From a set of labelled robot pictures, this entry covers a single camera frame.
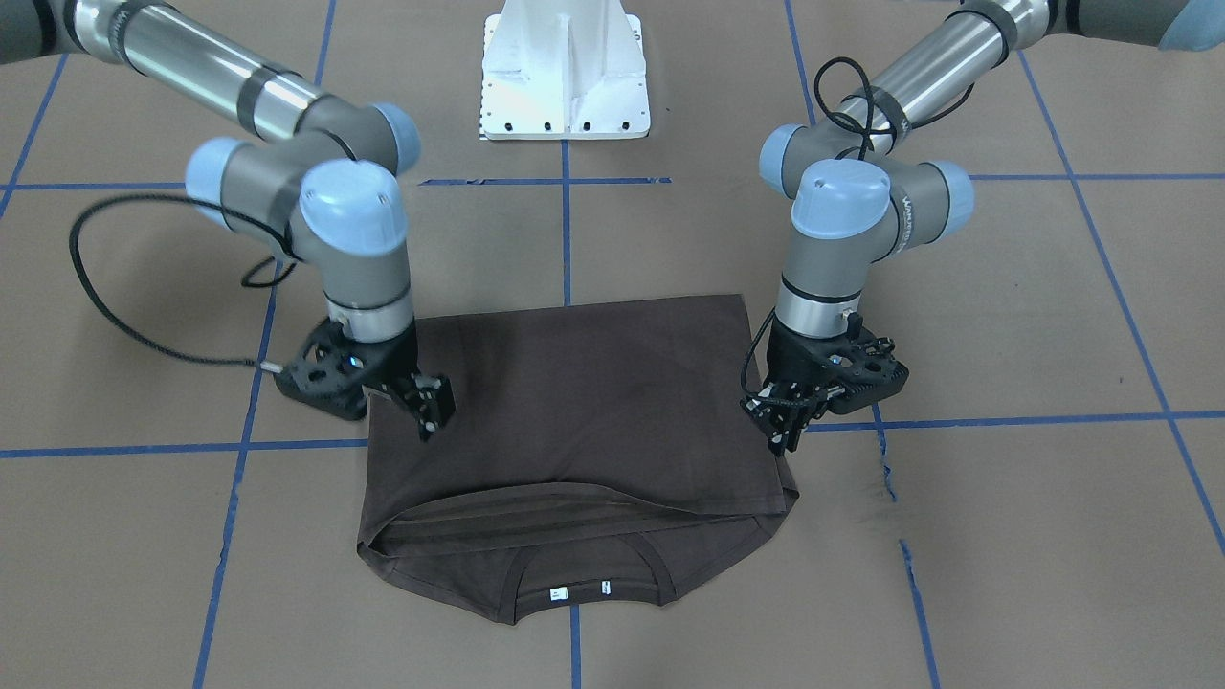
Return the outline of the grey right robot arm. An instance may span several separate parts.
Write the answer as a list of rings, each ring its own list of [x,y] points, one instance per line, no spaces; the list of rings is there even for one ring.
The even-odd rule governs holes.
[[[417,321],[398,178],[420,139],[398,105],[354,105],[301,74],[249,51],[167,1],[5,1],[2,61],[82,54],[118,64],[196,101],[250,135],[218,137],[189,157],[185,191],[123,192],[78,215],[70,257],[96,309],[140,345],[206,367],[267,371],[288,398],[345,421],[368,396],[390,398],[421,440],[454,416],[450,380],[417,365]],[[284,365],[189,356],[149,340],[108,308],[86,273],[80,235],[93,215],[127,202],[197,208],[263,243],[272,261],[318,270],[323,321]]]

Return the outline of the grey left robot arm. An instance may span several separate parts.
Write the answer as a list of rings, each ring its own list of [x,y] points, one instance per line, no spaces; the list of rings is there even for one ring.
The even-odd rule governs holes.
[[[876,78],[851,58],[858,89],[839,104],[813,93],[821,118],[786,123],[764,140],[760,175],[791,201],[793,235],[771,314],[760,389],[741,406],[772,454],[796,450],[826,413],[845,416],[902,392],[907,367],[891,340],[862,326],[870,267],[954,235],[974,213],[967,170],[947,161],[908,166],[894,152],[953,113],[1016,51],[1046,36],[1210,51],[1223,43],[1220,1],[963,1]]]

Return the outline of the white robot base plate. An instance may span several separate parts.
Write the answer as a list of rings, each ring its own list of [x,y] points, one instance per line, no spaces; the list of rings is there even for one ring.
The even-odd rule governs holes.
[[[649,135],[643,27],[621,1],[507,1],[481,39],[483,140]]]

